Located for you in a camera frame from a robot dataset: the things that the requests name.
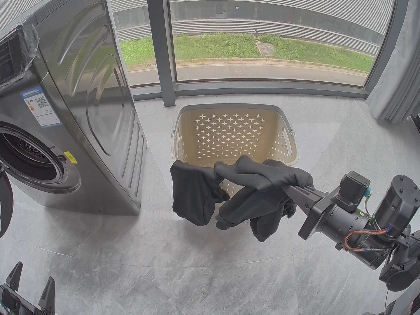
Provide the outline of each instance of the grass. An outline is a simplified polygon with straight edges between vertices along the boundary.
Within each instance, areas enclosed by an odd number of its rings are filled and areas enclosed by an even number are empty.
[[[298,39],[284,39],[277,35],[261,35],[260,42],[271,43],[275,49],[274,57],[281,60],[298,60],[318,64],[340,66],[369,72],[375,58],[348,50],[316,42]]]
[[[274,46],[271,58],[289,61],[328,64],[368,72],[375,60],[374,57],[316,42],[296,39],[285,39],[278,35],[260,35],[259,42]],[[204,36],[187,36],[174,38],[176,60],[200,60],[206,58],[269,58],[260,55],[256,45],[257,39],[251,34],[205,34]],[[121,42],[126,65],[146,65],[155,63],[153,42],[150,37]]]

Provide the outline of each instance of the yellow warning sticker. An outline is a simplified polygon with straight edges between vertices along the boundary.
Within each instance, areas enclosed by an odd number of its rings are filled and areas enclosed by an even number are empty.
[[[74,156],[70,152],[64,152],[64,154],[68,157],[68,159],[70,160],[71,163],[74,163],[74,164],[77,163],[76,159],[74,158]]]

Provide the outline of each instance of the gray tile floor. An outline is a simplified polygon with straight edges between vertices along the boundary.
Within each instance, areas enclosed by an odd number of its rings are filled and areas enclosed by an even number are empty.
[[[407,120],[376,121],[363,100],[311,96],[185,97],[136,105],[149,148],[138,217],[44,208],[14,187],[12,224],[0,239],[0,279],[20,260],[19,292],[37,303],[49,275],[58,314],[328,314],[383,311],[386,287],[352,255],[315,234],[297,236],[298,211],[259,243],[241,224],[197,227],[171,210],[171,129],[184,105],[250,102],[279,106],[300,149],[295,165],[317,189],[335,188],[350,170],[371,180],[373,211],[392,177],[420,184],[420,135]],[[412,225],[420,228],[420,215]],[[388,302],[398,296],[389,293]]]

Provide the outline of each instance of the qr code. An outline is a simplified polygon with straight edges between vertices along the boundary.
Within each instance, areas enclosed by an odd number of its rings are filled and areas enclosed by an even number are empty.
[[[40,96],[38,98],[35,98],[35,101],[37,102],[39,108],[45,108],[45,107],[48,107],[49,106],[48,105],[48,102],[45,99],[45,96],[44,95],[42,95],[42,96]]]

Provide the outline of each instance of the washing machine drum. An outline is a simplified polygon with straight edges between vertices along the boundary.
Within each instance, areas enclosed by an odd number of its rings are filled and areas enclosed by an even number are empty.
[[[31,134],[0,123],[0,161],[17,179],[53,184],[63,178],[63,165],[51,150]]]

